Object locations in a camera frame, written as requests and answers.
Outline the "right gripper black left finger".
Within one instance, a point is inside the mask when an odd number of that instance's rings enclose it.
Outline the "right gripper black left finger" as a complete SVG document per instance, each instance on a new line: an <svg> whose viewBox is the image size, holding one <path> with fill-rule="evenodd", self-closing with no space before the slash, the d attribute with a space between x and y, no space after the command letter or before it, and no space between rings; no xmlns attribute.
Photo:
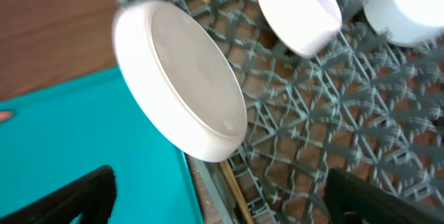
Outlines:
<svg viewBox="0 0 444 224"><path fill-rule="evenodd" d="M1 218L1 224L79 223L107 224L117 199L117 183L109 165Z"/></svg>

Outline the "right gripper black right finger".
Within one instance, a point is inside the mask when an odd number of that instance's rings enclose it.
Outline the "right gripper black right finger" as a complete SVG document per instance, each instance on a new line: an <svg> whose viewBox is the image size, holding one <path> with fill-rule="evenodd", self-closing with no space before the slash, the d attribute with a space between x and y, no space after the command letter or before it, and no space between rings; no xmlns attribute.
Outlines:
<svg viewBox="0 0 444 224"><path fill-rule="evenodd" d="M443 224L442 214L408 203L343 169L329 170L324 200L333 224Z"/></svg>

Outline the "wooden chopstick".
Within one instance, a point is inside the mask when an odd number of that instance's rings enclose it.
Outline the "wooden chopstick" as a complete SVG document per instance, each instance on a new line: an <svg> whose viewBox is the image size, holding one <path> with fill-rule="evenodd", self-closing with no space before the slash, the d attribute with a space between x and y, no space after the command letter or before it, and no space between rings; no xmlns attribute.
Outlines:
<svg viewBox="0 0 444 224"><path fill-rule="evenodd" d="M252 218L248 205L245 201L244 196L242 195L241 189L237 183L236 177L234 176L234 173L232 172L230 163L225 160L223 162L219 163L219 166L221 167L221 170L230 186L230 189L232 191L232 194L237 202L237 205L239 206L241 213L246 220L247 224L254 224L254 219Z"/></svg>

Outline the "white round plate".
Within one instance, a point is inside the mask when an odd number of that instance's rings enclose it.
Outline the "white round plate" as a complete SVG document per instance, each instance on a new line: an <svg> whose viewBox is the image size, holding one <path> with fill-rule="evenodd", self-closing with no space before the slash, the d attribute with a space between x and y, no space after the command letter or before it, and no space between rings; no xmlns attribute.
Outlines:
<svg viewBox="0 0 444 224"><path fill-rule="evenodd" d="M172 144L206 162L236 151L247 131L244 97L195 19L164 0L132 3L114 16L112 45L137 104Z"/></svg>

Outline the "pink bowl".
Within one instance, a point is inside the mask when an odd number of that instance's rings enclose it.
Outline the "pink bowl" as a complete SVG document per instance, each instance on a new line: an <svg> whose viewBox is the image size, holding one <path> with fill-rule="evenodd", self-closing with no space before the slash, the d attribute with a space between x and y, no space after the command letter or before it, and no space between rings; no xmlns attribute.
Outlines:
<svg viewBox="0 0 444 224"><path fill-rule="evenodd" d="M265 20L294 53L312 58L342 27L336 0L258 0Z"/></svg>

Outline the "white bowl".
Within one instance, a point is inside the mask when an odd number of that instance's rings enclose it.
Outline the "white bowl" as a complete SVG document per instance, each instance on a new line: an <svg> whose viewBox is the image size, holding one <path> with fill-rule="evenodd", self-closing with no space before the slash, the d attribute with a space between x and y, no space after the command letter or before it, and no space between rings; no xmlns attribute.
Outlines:
<svg viewBox="0 0 444 224"><path fill-rule="evenodd" d="M370 27L398 46L412 47L443 34L443 0L365 0Z"/></svg>

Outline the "grey dishwasher rack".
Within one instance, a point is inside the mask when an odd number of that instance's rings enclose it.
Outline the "grey dishwasher rack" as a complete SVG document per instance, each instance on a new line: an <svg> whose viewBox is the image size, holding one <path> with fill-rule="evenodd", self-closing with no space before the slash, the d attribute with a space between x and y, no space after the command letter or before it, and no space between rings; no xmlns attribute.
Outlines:
<svg viewBox="0 0 444 224"><path fill-rule="evenodd" d="M243 90L248 132L228 165L253 219L327 223L334 167L443 215L442 38L394 46L370 29L364 0L337 0L343 28L307 60L279 41L257 0L167 1L214 39Z"/></svg>

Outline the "teal serving tray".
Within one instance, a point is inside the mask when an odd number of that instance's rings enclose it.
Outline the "teal serving tray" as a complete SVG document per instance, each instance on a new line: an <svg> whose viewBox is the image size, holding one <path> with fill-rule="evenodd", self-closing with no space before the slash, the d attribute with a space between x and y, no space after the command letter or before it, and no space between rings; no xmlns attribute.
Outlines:
<svg viewBox="0 0 444 224"><path fill-rule="evenodd" d="M202 223L184 153L108 69L1 103L1 214L111 166L111 223Z"/></svg>

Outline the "orange carrot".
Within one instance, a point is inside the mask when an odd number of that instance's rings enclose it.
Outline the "orange carrot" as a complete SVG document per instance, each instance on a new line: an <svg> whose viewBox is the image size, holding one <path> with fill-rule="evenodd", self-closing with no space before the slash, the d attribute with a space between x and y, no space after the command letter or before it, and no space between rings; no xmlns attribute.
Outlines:
<svg viewBox="0 0 444 224"><path fill-rule="evenodd" d="M13 117L13 113L11 111L0 111L0 123L9 120Z"/></svg>

